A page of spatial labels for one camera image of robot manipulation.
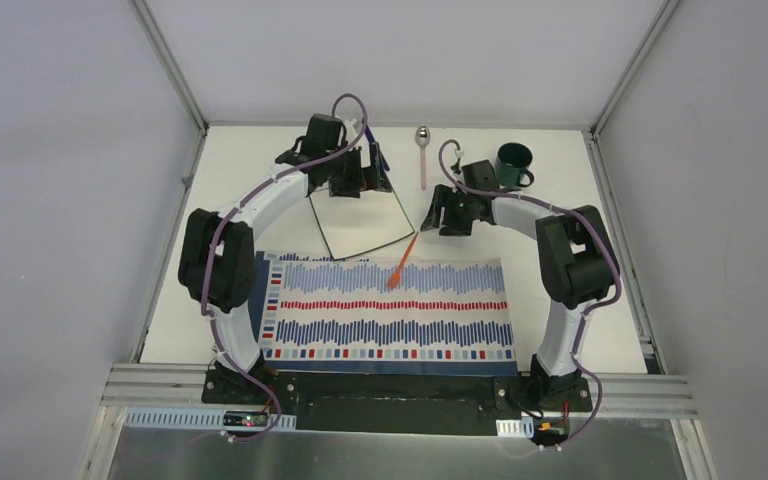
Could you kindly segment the white square plate black rim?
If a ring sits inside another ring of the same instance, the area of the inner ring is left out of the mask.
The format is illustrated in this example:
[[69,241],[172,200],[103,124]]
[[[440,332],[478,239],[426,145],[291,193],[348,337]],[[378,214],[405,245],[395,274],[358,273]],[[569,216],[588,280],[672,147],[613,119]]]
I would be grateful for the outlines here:
[[364,191],[359,197],[311,194],[310,203],[326,247],[343,260],[397,243],[415,233],[395,192]]

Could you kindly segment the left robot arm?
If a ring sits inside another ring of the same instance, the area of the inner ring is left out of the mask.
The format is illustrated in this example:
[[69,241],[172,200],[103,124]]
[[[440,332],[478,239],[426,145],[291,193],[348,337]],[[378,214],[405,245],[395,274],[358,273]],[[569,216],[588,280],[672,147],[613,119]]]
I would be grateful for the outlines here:
[[242,199],[218,210],[193,210],[187,220],[177,278],[211,325],[216,359],[232,370],[226,389],[241,404],[257,402],[265,378],[252,368],[262,353],[247,301],[258,284],[257,238],[290,207],[323,185],[348,197],[387,184],[388,166],[380,145],[335,151],[327,162],[298,152],[282,153],[266,178]]

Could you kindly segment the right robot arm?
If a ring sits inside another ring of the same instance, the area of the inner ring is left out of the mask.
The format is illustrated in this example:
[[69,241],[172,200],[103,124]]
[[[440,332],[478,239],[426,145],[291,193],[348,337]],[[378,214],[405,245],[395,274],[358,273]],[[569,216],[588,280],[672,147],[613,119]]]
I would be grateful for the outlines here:
[[526,386],[533,405],[553,409],[581,377],[576,360],[586,318],[621,295],[618,262],[601,213],[592,205],[566,209],[513,192],[463,191],[438,184],[421,229],[465,237],[475,221],[536,241],[540,278],[552,303]]

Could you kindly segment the blue striped placemat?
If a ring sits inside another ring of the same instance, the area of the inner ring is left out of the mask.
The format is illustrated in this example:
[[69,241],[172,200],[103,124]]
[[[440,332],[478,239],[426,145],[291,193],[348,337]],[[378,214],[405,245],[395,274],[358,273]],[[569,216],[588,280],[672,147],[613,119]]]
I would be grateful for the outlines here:
[[317,373],[518,371],[503,269],[481,261],[256,256],[248,308],[266,364]]

